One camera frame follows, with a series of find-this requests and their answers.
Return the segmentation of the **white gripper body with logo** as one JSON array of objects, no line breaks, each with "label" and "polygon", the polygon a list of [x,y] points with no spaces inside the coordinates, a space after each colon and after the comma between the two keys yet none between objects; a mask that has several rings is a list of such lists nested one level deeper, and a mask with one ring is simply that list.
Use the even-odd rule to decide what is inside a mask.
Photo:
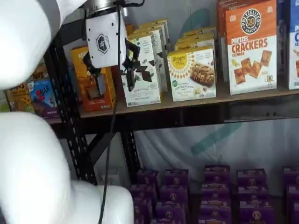
[{"label": "white gripper body with logo", "polygon": [[127,32],[121,12],[88,18],[86,34],[91,63],[95,68],[124,63]]}]

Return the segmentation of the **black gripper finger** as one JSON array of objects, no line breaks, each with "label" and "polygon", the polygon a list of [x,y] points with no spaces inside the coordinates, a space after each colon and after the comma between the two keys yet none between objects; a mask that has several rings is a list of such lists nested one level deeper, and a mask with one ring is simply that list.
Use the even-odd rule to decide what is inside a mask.
[{"label": "black gripper finger", "polygon": [[135,87],[135,75],[134,71],[140,66],[140,61],[138,60],[140,54],[140,47],[133,44],[132,42],[125,40],[126,44],[126,58],[122,66],[124,70],[122,71],[122,76],[126,76],[128,91],[132,91]]},{"label": "black gripper finger", "polygon": [[106,85],[104,81],[104,76],[101,73],[101,68],[96,68],[93,66],[89,53],[86,53],[86,55],[84,56],[83,63],[85,64],[87,71],[95,80],[95,84],[99,95],[104,95],[106,92]]}]

